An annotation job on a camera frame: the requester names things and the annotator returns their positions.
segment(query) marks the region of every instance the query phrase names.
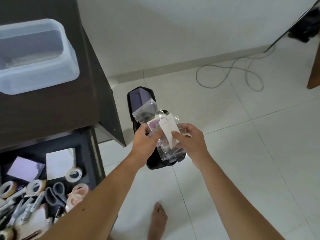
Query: plastic wrapper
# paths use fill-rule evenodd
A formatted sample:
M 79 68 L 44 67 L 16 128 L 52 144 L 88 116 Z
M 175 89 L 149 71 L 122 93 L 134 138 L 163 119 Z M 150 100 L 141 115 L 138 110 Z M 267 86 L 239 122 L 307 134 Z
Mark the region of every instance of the plastic wrapper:
M 132 113 L 137 122 L 148 128 L 148 137 L 153 136 L 156 131 L 161 129 L 159 121 L 165 118 L 168 114 L 169 112 L 158 109 L 157 103 L 153 99 L 150 99 Z M 174 121 L 176 124 L 179 123 L 178 116 L 174 116 Z M 170 163 L 178 161 L 185 153 L 185 151 L 182 148 L 179 148 L 178 145 L 171 149 L 169 141 L 165 135 L 158 140 L 157 149 L 161 160 L 168 160 Z

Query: baseboard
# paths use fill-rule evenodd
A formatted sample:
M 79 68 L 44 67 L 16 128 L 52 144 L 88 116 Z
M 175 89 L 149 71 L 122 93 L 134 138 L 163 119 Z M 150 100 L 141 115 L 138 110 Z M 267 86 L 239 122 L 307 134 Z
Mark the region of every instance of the baseboard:
M 125 74 L 115 75 L 108 77 L 108 81 L 111 87 L 115 87 L 117 84 L 126 83 L 143 78 L 159 76 L 167 73 L 178 72 L 190 68 L 201 67 L 207 64 L 215 64 L 228 60 L 234 60 L 240 57 L 252 56 L 266 52 L 270 45 L 264 45 L 256 48 L 239 50 L 236 52 L 226 53 L 218 56 L 211 56 L 206 58 L 200 58 L 196 60 L 184 61 L 155 68 L 149 68 L 145 70 L 139 70 L 135 72 L 129 72 Z

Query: wall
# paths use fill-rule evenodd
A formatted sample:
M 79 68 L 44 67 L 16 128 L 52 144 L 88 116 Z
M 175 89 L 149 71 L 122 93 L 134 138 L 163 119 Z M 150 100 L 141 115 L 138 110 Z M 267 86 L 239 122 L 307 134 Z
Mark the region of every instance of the wall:
M 273 43 L 317 0 L 78 0 L 106 76 Z

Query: translucent plastic bin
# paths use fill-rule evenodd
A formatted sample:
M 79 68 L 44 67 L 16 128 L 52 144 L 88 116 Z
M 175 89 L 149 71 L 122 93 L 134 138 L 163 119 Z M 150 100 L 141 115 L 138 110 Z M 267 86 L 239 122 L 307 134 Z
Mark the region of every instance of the translucent plastic bin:
M 76 53 L 53 19 L 0 26 L 0 92 L 18 94 L 75 80 Z

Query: person's right arm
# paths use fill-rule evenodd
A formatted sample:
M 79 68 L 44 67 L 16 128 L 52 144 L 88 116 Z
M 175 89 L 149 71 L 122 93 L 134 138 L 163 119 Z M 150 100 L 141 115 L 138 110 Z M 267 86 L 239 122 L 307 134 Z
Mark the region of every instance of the person's right arm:
M 191 137 L 174 131 L 182 148 L 200 170 L 221 221 L 231 240 L 284 240 L 280 233 L 254 208 L 210 156 L 202 131 L 180 124 Z

